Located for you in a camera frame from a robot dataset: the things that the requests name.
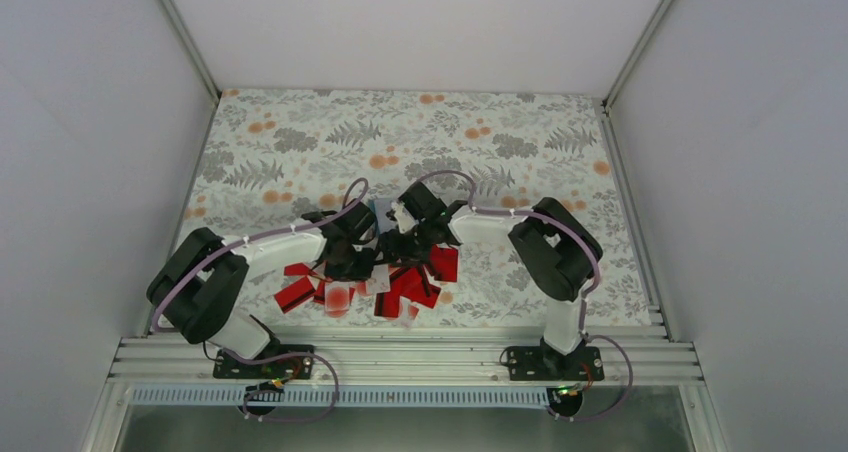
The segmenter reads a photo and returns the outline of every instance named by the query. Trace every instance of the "metal frame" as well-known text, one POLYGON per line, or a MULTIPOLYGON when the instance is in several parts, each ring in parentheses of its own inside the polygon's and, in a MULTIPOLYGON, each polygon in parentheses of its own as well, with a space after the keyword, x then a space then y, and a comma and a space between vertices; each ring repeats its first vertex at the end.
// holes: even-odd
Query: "metal frame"
POLYGON ((174 32, 183 44, 183 48, 188 54, 189 59, 194 66, 195 72, 197 72, 198 77, 203 82, 203 86, 206 88, 209 96, 212 97, 215 105, 218 105, 218 100, 221 95, 220 89, 218 89, 218 86, 215 84, 215 80, 212 79, 212 74, 209 72, 206 62, 203 61, 203 56, 200 54, 200 50, 194 43, 194 39, 191 38, 191 34, 188 32, 188 28, 186 28, 185 22, 183 22, 174 0, 158 1, 159 5, 162 7, 162 11, 168 18, 168 22, 170 22, 171 27, 173 27, 174 32))
POLYGON ((645 242, 645 235, 642 231, 639 213, 636 210, 636 203, 633 199, 633 189, 630 186, 627 167, 624 164, 621 149, 618 146, 618 139, 615 136, 615 129, 613 129, 609 111, 601 99, 594 99, 593 104, 595 115, 597 115, 601 127, 601 133, 604 136, 607 156, 612 165, 615 186, 618 189, 619 197, 621 197, 621 206, 624 209, 627 230, 630 231, 630 241, 633 244, 633 253, 636 255, 639 276, 642 279, 642 284, 645 286, 645 292, 648 294, 648 301, 651 305, 662 310, 663 322, 668 332, 669 340, 677 340, 680 337, 679 330, 676 328, 677 322, 673 314, 669 313, 669 309, 663 307, 656 274, 654 273, 654 266, 645 242))
POLYGON ((707 388, 681 385, 680 399, 695 452, 726 452, 724 436, 707 388))
POLYGON ((131 384, 106 383, 83 441, 83 452, 112 452, 118 445, 132 398, 131 384))
POLYGON ((651 39, 654 38, 654 34, 663 19, 665 19, 666 15, 668 15, 669 8, 673 3, 674 0, 660 0, 659 4, 657 4, 656 10, 654 10, 654 13, 651 15, 651 19, 648 20, 648 24, 642 31, 642 35, 639 36, 639 40, 636 41, 636 45, 633 46, 633 50, 630 51, 630 55, 627 56, 624 66, 621 68, 618 76, 616 76, 615 82, 613 82, 612 87, 607 94, 604 104, 607 109, 612 107, 618 99, 618 96, 621 94, 621 90, 624 88, 624 84, 627 83, 627 79, 630 78, 630 74, 633 72, 636 64, 639 63, 639 59, 642 58, 642 54, 644 54, 645 49, 651 42, 651 39))

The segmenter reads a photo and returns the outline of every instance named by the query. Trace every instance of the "metal extrusion bar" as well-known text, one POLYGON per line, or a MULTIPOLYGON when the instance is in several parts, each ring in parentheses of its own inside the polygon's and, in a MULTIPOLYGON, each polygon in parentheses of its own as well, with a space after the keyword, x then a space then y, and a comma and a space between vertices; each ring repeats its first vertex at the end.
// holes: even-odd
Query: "metal extrusion bar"
POLYGON ((669 8, 673 3, 674 0, 660 0, 656 10, 654 10, 653 15, 651 15, 650 20, 648 20, 645 30, 642 31, 642 35, 639 36, 639 40, 636 41, 636 45, 634 45, 633 50, 630 51, 630 55, 624 62, 624 66, 621 68, 621 71, 618 73, 618 76, 615 78, 615 82, 613 82, 612 87, 607 94, 605 100, 607 108, 612 107, 618 99, 618 96, 621 94, 621 90, 624 88, 624 84, 627 83, 627 79, 630 78, 630 74, 633 72, 636 64, 639 63, 639 59, 642 57, 642 54, 645 52, 645 49, 651 42, 651 39, 653 39, 657 28, 668 14, 669 8))
POLYGON ((112 452, 120 439, 124 417, 132 398, 132 385, 106 383, 100 393, 100 400, 94 409, 94 416, 83 440, 84 452, 112 452))
POLYGON ((725 452, 727 447, 706 387, 680 386, 680 399, 696 452, 725 452))
MULTIPOLYGON (((615 186, 621 197, 621 205, 624 208, 624 217, 627 221, 627 229, 630 231, 630 241, 633 244, 633 253, 636 255, 636 263, 638 264, 639 276, 648 293, 648 300, 655 306, 657 312, 660 312, 662 307, 662 297, 660 296, 659 287, 657 285, 654 266, 651 261, 651 256, 648 253, 648 247, 645 243, 645 235, 642 231, 642 224, 639 220, 639 214, 636 210, 636 204, 633 199, 633 191, 630 187, 630 181, 627 177, 627 170, 624 164, 624 159, 621 155, 621 149, 618 146, 618 140, 615 137, 615 130, 612 127, 612 121, 604 110, 599 99, 594 100, 595 115, 601 127, 601 133, 604 135, 604 143, 607 147, 607 156, 612 163, 613 178, 615 186)), ((663 324, 668 332, 669 340, 674 340, 677 336, 673 328, 674 318, 668 317, 668 310, 662 309, 663 324)))
MULTIPOLYGON (((558 386, 559 382, 514 383, 500 365, 503 349, 510 345, 536 345, 540 335, 532 329, 431 329, 401 331, 387 328, 293 328, 281 335, 287 343, 306 341, 338 370, 345 385, 356 386, 558 386)), ((703 376, 692 344, 670 343, 662 325, 647 327, 589 328, 620 341, 633 365, 635 385, 703 385, 703 376)), ((607 379, 598 386, 620 386, 627 381, 621 354, 602 341, 607 379)), ((212 377, 212 363, 199 346, 182 337, 159 334, 123 339, 109 374, 109 382, 192 383, 221 381, 212 377)), ((252 380, 227 383, 252 384, 252 380)), ((330 385, 328 371, 316 364, 310 385, 330 385)))
POLYGON ((177 6, 174 4, 174 0, 159 0, 159 4, 162 6, 162 10, 168 17, 168 21, 174 28, 174 32, 177 34, 180 42, 182 42, 183 48, 185 48, 186 53, 189 55, 191 63, 194 66, 194 70, 203 82, 206 91, 209 92, 212 100, 215 101, 215 104, 217 105, 218 86, 215 85, 215 81, 212 79, 212 74, 209 72, 206 62, 203 61, 203 56, 200 55, 200 50, 191 38, 191 34, 188 32, 188 28, 185 26, 185 22, 183 22, 183 19, 177 10, 177 6))

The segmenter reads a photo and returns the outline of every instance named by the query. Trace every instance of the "orange dot pattern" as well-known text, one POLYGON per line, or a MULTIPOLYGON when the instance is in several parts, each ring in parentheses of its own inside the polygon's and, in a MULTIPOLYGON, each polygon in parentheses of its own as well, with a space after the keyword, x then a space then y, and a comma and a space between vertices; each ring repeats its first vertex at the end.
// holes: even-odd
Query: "orange dot pattern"
POLYGON ((382 169, 386 166, 386 158, 380 154, 372 155, 371 159, 368 160, 368 165, 372 169, 382 169))
POLYGON ((439 294, 439 303, 440 304, 452 304, 453 303, 453 292, 448 290, 443 290, 442 293, 439 294))
POLYGON ((609 164, 604 162, 603 160, 598 160, 594 164, 592 164, 592 168, 595 169, 599 175, 607 175, 609 174, 610 168, 609 164))
POLYGON ((266 204, 274 204, 280 200, 280 194, 276 190, 267 190, 262 194, 262 202, 266 204))
POLYGON ((336 205, 336 196, 333 194, 324 194, 318 199, 318 205, 325 209, 329 209, 336 205))

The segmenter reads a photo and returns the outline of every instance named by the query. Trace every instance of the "gray leaf pattern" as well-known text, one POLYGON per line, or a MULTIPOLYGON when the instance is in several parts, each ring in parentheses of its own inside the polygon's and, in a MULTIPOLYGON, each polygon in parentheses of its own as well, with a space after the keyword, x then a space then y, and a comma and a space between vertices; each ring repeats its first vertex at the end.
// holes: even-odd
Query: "gray leaf pattern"
MULTIPOLYGON (((512 178, 512 172, 510 170, 504 170, 502 165, 497 169, 491 165, 487 165, 483 169, 474 166, 468 172, 468 175, 477 184, 477 193, 485 196, 497 194, 505 187, 515 184, 515 179, 512 178)), ((460 184, 462 190, 468 190, 470 187, 470 184, 467 182, 460 184)))
MULTIPOLYGON (((243 236, 285 228, 300 215, 338 210, 350 182, 397 197, 441 169, 463 170, 486 206, 527 207, 545 196, 568 208, 604 249, 603 282, 589 325, 649 323, 647 299, 609 170, 592 101, 579 95, 249 89, 224 91, 180 232, 208 226, 243 236)), ((465 198, 452 175, 427 185, 445 202, 465 198)), ((457 283, 419 308, 415 327, 538 326, 545 296, 510 247, 464 244, 457 283)), ((307 303, 283 315, 273 300, 294 278, 246 283, 238 307, 271 326, 397 327, 355 297, 341 318, 307 303)))
POLYGON ((557 127, 557 130, 552 132, 548 140, 545 141, 545 148, 573 154, 574 152, 583 153, 583 149, 597 143, 595 137, 585 128, 580 132, 572 127, 568 129, 568 131, 565 131, 557 127))
POLYGON ((318 146, 318 139, 309 137, 306 132, 294 130, 290 127, 283 127, 274 132, 274 138, 280 139, 274 143, 274 149, 277 152, 306 152, 313 150, 318 146))
POLYGON ((230 172, 224 178, 224 183, 253 190, 256 187, 265 186, 268 182, 282 179, 283 176, 283 167, 277 165, 276 160, 272 163, 264 160, 260 160, 258 163, 247 161, 230 172))
MULTIPOLYGON (((454 157, 438 157, 434 159, 424 159, 420 163, 412 163, 406 166, 403 170, 404 175, 409 180, 415 180, 422 175, 435 172, 437 170, 462 170, 462 164, 459 159, 454 157)), ((437 175, 431 179, 431 182, 439 187, 448 188, 454 187, 459 182, 456 175, 437 175)))
POLYGON ((345 122, 339 125, 327 137, 327 142, 358 147, 363 145, 365 141, 374 140, 379 136, 380 127, 375 126, 373 122, 368 122, 368 125, 365 125, 362 121, 356 121, 355 123, 345 122))
POLYGON ((497 145, 495 150, 499 156, 509 159, 512 157, 531 157, 539 153, 539 148, 532 142, 527 142, 521 137, 513 137, 507 134, 497 134, 492 138, 492 143, 497 145))

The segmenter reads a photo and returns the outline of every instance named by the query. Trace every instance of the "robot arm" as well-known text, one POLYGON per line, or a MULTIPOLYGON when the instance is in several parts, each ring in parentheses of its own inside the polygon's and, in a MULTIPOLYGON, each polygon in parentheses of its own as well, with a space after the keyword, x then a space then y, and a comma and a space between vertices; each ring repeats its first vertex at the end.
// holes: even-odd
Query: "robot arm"
MULTIPOLYGON (((543 199, 532 210, 576 232, 595 259, 600 259, 598 243, 558 201, 543 199)), ((248 242, 221 255, 203 274, 191 279, 164 315, 189 343, 209 341, 252 359, 274 352, 279 343, 258 320, 234 308, 245 280, 286 265, 314 261, 326 263, 328 277, 364 280, 378 260, 396 265, 422 263, 435 244, 491 243, 513 247, 534 282, 548 295, 542 346, 567 357, 582 343, 579 291, 592 277, 592 266, 574 240, 521 212, 491 216, 475 212, 462 201, 446 206, 423 184, 415 183, 393 208, 399 228, 381 233, 376 248, 354 247, 375 221, 367 206, 357 204, 345 216, 320 228, 248 242)), ((304 219, 315 223, 326 214, 305 214, 304 219)), ((148 299, 158 306, 189 270, 238 239, 219 237, 208 228, 193 231, 150 285, 148 299)))

